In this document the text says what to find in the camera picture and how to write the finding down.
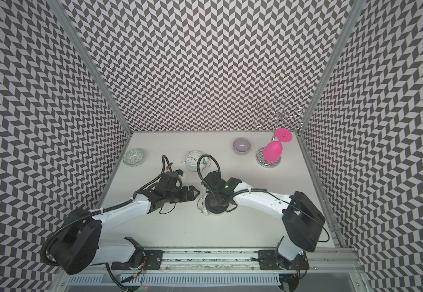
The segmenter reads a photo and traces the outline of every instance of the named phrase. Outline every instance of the ventilation grille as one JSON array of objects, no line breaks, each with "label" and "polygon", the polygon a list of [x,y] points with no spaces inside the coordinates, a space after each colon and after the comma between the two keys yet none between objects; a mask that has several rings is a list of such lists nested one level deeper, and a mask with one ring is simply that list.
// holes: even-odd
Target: ventilation grille
[{"label": "ventilation grille", "polygon": [[[123,273],[121,279],[132,276],[133,273]],[[206,287],[206,286],[275,286],[279,285],[279,274],[273,273],[151,273],[140,274],[126,286],[178,286],[178,287]],[[97,286],[115,285],[107,274],[86,273],[70,276],[68,285]]]},{"label": "ventilation grille", "polygon": [[77,284],[99,284],[103,282],[103,274],[82,274],[77,276],[70,276],[68,284],[77,285]]},{"label": "ventilation grille", "polygon": [[[122,279],[131,276],[131,274],[123,274]],[[273,274],[190,274],[175,273],[173,275],[142,275],[136,277],[126,284],[140,285],[148,284],[150,286],[229,286],[229,285],[258,285],[258,286],[275,286],[279,284],[278,276]]]}]

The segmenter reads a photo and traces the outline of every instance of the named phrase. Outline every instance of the clock face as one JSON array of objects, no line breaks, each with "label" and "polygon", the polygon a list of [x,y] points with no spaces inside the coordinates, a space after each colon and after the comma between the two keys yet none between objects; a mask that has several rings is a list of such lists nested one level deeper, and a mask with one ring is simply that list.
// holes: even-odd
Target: clock face
[{"label": "clock face", "polygon": [[189,165],[197,165],[198,159],[202,156],[200,152],[191,152],[187,155],[186,161]]}]

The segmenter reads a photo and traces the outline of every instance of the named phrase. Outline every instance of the wire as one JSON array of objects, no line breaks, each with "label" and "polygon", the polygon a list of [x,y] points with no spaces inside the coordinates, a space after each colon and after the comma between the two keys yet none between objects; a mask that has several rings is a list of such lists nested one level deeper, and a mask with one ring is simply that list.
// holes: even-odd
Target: wire
[{"label": "wire", "polygon": [[109,277],[116,284],[117,287],[121,288],[122,290],[124,290],[126,292],[134,292],[138,289],[136,287],[134,290],[130,290],[129,288],[127,288],[124,285],[122,285],[121,283],[119,283],[119,281],[116,279],[116,277],[112,274],[112,271],[111,271],[111,268],[109,267],[109,264],[106,263],[105,265],[106,265],[106,270],[108,271]]},{"label": "wire", "polygon": [[226,212],[231,213],[232,211],[236,210],[237,206],[232,208],[231,210],[226,210]]},{"label": "wire", "polygon": [[[301,261],[302,261],[303,258],[304,257],[302,255],[299,256],[299,263],[301,263]],[[300,268],[300,266],[299,266],[299,264],[297,264],[297,277],[299,278],[299,280],[301,280],[307,274],[307,269],[305,270],[304,274],[301,277],[301,270],[299,268]]]},{"label": "wire", "polygon": [[126,282],[129,282],[129,281],[131,281],[131,280],[135,279],[136,277],[138,277],[138,276],[140,275],[140,273],[143,271],[143,268],[145,267],[145,261],[147,261],[147,257],[145,257],[145,258],[143,259],[143,265],[142,265],[142,268],[140,269],[140,271],[139,271],[139,272],[136,272],[136,273],[135,273],[135,274],[133,274],[132,276],[127,277],[127,278],[125,278],[124,280],[122,280],[122,281],[121,281],[121,284],[126,283]]},{"label": "wire", "polygon": [[166,155],[162,155],[162,156],[161,156],[161,161],[163,162],[163,167],[162,167],[162,169],[161,169],[160,174],[159,174],[156,178],[154,178],[154,179],[150,180],[148,183],[146,183],[143,187],[141,187],[140,189],[136,190],[136,191],[133,193],[133,197],[134,197],[134,198],[135,198],[135,196],[138,194],[138,192],[140,192],[140,191],[144,190],[146,187],[148,187],[149,185],[151,185],[151,184],[153,184],[154,182],[156,182],[156,181],[157,181],[157,180],[161,177],[161,175],[164,173],[164,170],[165,170],[165,167],[166,167],[165,161],[166,161],[166,163],[169,165],[169,160],[168,160],[168,158],[166,157]]},{"label": "wire", "polygon": [[[307,213],[305,213],[304,211],[302,211],[301,209],[299,209],[299,208],[297,208],[296,206],[294,206],[294,205],[292,205],[292,204],[290,204],[290,203],[288,203],[288,202],[286,202],[285,200],[282,200],[282,199],[280,199],[279,197],[277,197],[277,196],[274,196],[272,193],[270,193],[269,191],[267,191],[267,190],[265,190],[265,189],[251,189],[250,190],[251,192],[265,192],[265,193],[267,193],[267,194],[269,194],[270,196],[272,196],[273,198],[275,198],[275,199],[277,199],[277,200],[280,200],[281,202],[284,202],[284,203],[286,203],[286,204],[288,204],[289,206],[291,206],[291,207],[293,207],[293,208],[295,208],[297,211],[299,211],[299,212],[301,212],[302,214],[304,214],[304,215],[306,215],[307,217],[309,217],[310,219],[312,219],[312,220],[314,220],[315,221],[315,223],[317,223],[320,227],[322,227],[323,228],[323,230],[325,231],[325,233],[327,234],[327,236],[328,236],[328,239],[327,240],[324,240],[324,241],[322,241],[322,240],[319,240],[318,242],[328,242],[329,240],[330,240],[330,234],[328,233],[328,231],[325,229],[325,227],[322,225],[322,224],[320,224],[317,220],[315,220],[314,218],[312,218],[311,216],[309,216]],[[237,192],[235,192],[229,199],[228,199],[228,201],[230,201],[233,197],[235,197],[235,196],[237,196],[237,195],[239,195],[239,194],[242,194],[242,193],[246,193],[246,192],[249,192],[249,190],[241,190],[241,191],[237,191]]]},{"label": "wire", "polygon": [[302,278],[304,278],[306,274],[307,274],[307,270],[304,272],[304,274],[302,275],[302,277],[299,277],[299,280],[301,280]]},{"label": "wire", "polygon": [[214,196],[215,200],[218,201],[218,197],[215,195],[215,192],[213,191],[213,189],[208,185],[208,183],[203,179],[202,177],[202,173],[200,173],[200,161],[204,158],[204,157],[209,157],[211,160],[213,160],[213,162],[215,162],[216,167],[218,168],[218,178],[221,178],[221,170],[220,170],[220,165],[218,164],[218,161],[216,161],[216,159],[208,154],[204,154],[201,157],[198,158],[197,160],[197,174],[198,177],[200,178],[200,180],[202,181],[203,185],[211,192],[211,194]]},{"label": "wire", "polygon": [[161,177],[161,175],[163,174],[164,169],[165,169],[165,161],[169,164],[169,160],[168,160],[168,158],[165,155],[161,156],[161,159],[162,159],[162,162],[163,162],[163,167],[162,167],[162,170],[161,170],[160,175],[158,175],[155,179],[153,179],[150,182],[148,182],[147,184],[145,184],[139,190],[136,190],[134,192],[134,194],[133,194],[133,196],[132,196],[131,199],[129,199],[129,200],[125,201],[125,202],[119,203],[117,205],[104,208],[103,211],[98,210],[98,211],[86,213],[86,214],[80,216],[79,218],[77,218],[75,220],[72,220],[71,222],[69,222],[67,224],[62,225],[59,229],[57,229],[56,231],[52,232],[48,237],[46,237],[45,242],[43,243],[43,245],[41,246],[41,249],[39,250],[39,257],[41,258],[41,261],[43,263],[45,263],[46,265],[49,265],[49,266],[54,266],[54,267],[60,266],[57,261],[50,260],[47,257],[47,254],[46,254],[47,253],[47,249],[49,248],[49,245],[53,242],[53,240],[56,238],[56,236],[59,233],[61,233],[62,231],[66,230],[67,228],[69,228],[70,226],[72,226],[73,224],[77,223],[77,222],[85,221],[87,219],[92,218],[93,216],[100,215],[102,213],[107,213],[107,212],[110,212],[110,211],[119,209],[121,207],[127,206],[128,204],[131,204],[133,202],[133,199],[135,198],[135,196],[137,195],[137,193],[139,191],[141,191],[141,190],[145,189],[147,186],[153,184],[156,180],[158,180],[158,178]]},{"label": "wire", "polygon": [[[111,211],[113,211],[113,210],[116,210],[116,209],[119,209],[119,208],[121,208],[121,207],[127,206],[127,205],[131,204],[132,202],[133,202],[133,200],[132,200],[132,199],[129,199],[129,200],[127,200],[127,201],[125,201],[125,202],[122,202],[122,203],[120,203],[120,204],[117,204],[117,205],[115,205],[115,206],[105,208],[103,211],[104,211],[105,213],[107,213],[107,212],[111,212]],[[54,231],[53,233],[51,233],[51,234],[50,234],[50,235],[46,238],[45,242],[44,242],[44,243],[43,243],[43,245],[41,246],[41,250],[39,251],[39,256],[40,256],[40,258],[41,258],[41,261],[42,261],[43,263],[45,263],[46,265],[49,265],[49,266],[55,266],[55,267],[60,266],[58,262],[56,262],[56,261],[52,261],[52,260],[50,260],[50,259],[47,257],[47,254],[46,254],[46,253],[47,253],[47,249],[48,249],[48,247],[49,247],[50,243],[51,243],[51,242],[52,242],[52,241],[56,238],[56,236],[57,236],[59,233],[61,233],[62,231],[66,230],[67,228],[69,228],[69,227],[70,227],[70,226],[72,226],[73,224],[75,224],[75,223],[77,223],[77,222],[80,222],[80,221],[85,221],[85,220],[90,219],[90,218],[92,218],[93,216],[99,215],[99,214],[101,214],[101,213],[102,213],[102,211],[101,211],[101,210],[86,213],[86,214],[84,214],[84,215],[80,216],[79,218],[77,218],[77,219],[75,219],[75,220],[72,220],[71,222],[69,222],[69,223],[67,223],[67,224],[62,225],[62,226],[61,226],[58,230],[56,230],[56,231]]]},{"label": "wire", "polygon": [[307,217],[311,218],[312,220],[314,220],[314,221],[315,221],[315,223],[317,223],[317,224],[318,224],[321,228],[323,228],[323,230],[325,231],[325,233],[327,233],[328,239],[327,239],[327,240],[324,240],[324,241],[319,240],[318,242],[328,242],[328,241],[330,240],[330,234],[329,234],[329,233],[328,233],[328,231],[325,229],[325,227],[324,227],[322,224],[320,224],[317,220],[315,220],[314,218],[310,217],[307,213],[303,212],[301,209],[297,208],[296,206],[291,205],[290,203],[288,203],[288,202],[286,202],[286,201],[283,201],[283,200],[281,200],[281,199],[279,199],[279,200],[280,200],[281,202],[284,202],[284,203],[286,203],[286,204],[290,205],[291,207],[295,208],[297,211],[301,212],[302,214],[306,215]]},{"label": "wire", "polygon": [[234,198],[235,196],[240,195],[242,193],[247,193],[247,192],[266,192],[266,193],[269,193],[266,189],[250,189],[250,190],[245,189],[245,190],[240,190],[240,191],[237,191],[234,194],[232,194],[230,197],[228,197],[228,199],[226,199],[224,205],[229,204],[231,202],[232,198]]},{"label": "wire", "polygon": [[142,271],[140,271],[140,273],[142,273],[142,279],[140,279],[140,286],[142,286],[143,283],[143,277],[145,276],[145,262],[147,261],[147,257],[145,257],[145,261],[143,262],[143,267],[142,267]]},{"label": "wire", "polygon": [[166,214],[168,214],[168,213],[171,213],[171,212],[173,212],[174,208],[176,208],[176,203],[174,203],[174,207],[171,209],[171,211],[169,211],[169,212],[167,212],[167,213],[161,213],[161,210],[163,209],[163,207],[161,207],[161,209],[160,209],[160,214],[161,214],[161,215],[166,215]]},{"label": "wire", "polygon": [[177,178],[177,180],[179,181],[179,186],[175,187],[174,189],[170,189],[170,190],[166,190],[166,191],[170,191],[170,192],[178,192],[181,190],[182,188],[182,181],[180,178]]}]

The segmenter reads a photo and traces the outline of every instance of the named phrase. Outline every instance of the black mounting bracket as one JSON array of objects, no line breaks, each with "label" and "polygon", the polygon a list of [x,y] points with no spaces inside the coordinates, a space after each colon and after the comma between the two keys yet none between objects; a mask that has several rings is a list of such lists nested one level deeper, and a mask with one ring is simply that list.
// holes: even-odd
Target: black mounting bracket
[{"label": "black mounting bracket", "polygon": [[282,267],[280,265],[281,260],[278,259],[278,255],[274,249],[261,249],[258,251],[259,258],[255,259],[259,262],[260,270],[268,271],[268,270],[297,270],[297,266],[299,265],[299,270],[305,271],[309,269],[309,262],[307,261],[307,257],[305,253],[302,255],[297,255],[296,258],[288,262],[287,267]]},{"label": "black mounting bracket", "polygon": [[138,262],[137,259],[131,259],[126,263],[119,263],[113,262],[111,265],[111,270],[117,271],[132,271],[132,270],[140,270],[143,266],[143,261],[145,260],[145,266],[143,267],[144,270],[159,270],[161,263],[163,261],[163,253],[162,250],[144,250],[142,253],[142,260],[140,268],[138,266],[133,267],[129,263]]},{"label": "black mounting bracket", "polygon": [[299,277],[294,273],[280,274],[279,289],[285,292],[293,292],[299,286]]}]

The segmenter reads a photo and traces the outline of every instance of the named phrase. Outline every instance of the red wire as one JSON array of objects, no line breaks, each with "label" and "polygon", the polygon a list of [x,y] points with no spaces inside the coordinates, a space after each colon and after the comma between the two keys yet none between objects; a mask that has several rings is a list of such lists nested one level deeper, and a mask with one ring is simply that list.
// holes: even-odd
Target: red wire
[{"label": "red wire", "polygon": [[145,270],[145,262],[147,261],[147,257],[145,257],[145,260],[143,261],[143,266],[142,266],[142,270],[140,272],[142,272],[142,279],[140,280],[140,286],[142,286],[143,283],[143,275],[145,274],[144,270]]}]

